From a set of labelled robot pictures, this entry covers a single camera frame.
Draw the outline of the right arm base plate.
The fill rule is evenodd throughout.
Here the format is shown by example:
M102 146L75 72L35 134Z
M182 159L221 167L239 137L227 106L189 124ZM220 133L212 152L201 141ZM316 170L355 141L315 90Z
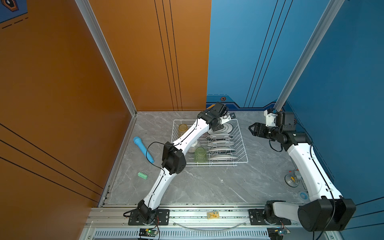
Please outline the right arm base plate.
M258 225L271 225L271 226L277 226L277 225L291 225L291 220L279 218L275 216L273 213L266 212L266 210L262 209L249 209L249 219L252 226L258 226Z

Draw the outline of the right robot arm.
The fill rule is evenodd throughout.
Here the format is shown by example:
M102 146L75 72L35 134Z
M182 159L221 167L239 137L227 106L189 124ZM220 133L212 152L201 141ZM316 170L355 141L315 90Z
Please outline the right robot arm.
M253 136L281 144L298 167L310 200L305 205L267 201L265 221L269 224L275 224L279 219L299 222L308 232L344 230L356 211L356 205L353 200L344 198L329 179L309 137L305 133L285 131L283 127L268 127L262 123L254 123L249 130Z

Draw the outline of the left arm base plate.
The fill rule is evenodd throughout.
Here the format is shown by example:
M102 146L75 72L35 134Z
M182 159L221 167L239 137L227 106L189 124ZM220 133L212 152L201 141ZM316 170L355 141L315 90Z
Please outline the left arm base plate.
M167 226L170 220L169 209L156 209L148 214L141 214L139 209L134 209L128 217L129 226Z

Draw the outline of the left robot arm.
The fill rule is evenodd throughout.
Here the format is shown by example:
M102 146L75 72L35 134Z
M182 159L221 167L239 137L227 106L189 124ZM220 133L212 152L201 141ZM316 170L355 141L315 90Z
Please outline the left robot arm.
M192 126L180 138L163 144L159 176L148 195L137 206L139 215L146 224L151 224L156 219L156 210L172 179L186 167L186 154L192 144L208 130L223 129L224 124L232 119L228 107L217 102L213 107L200 112Z

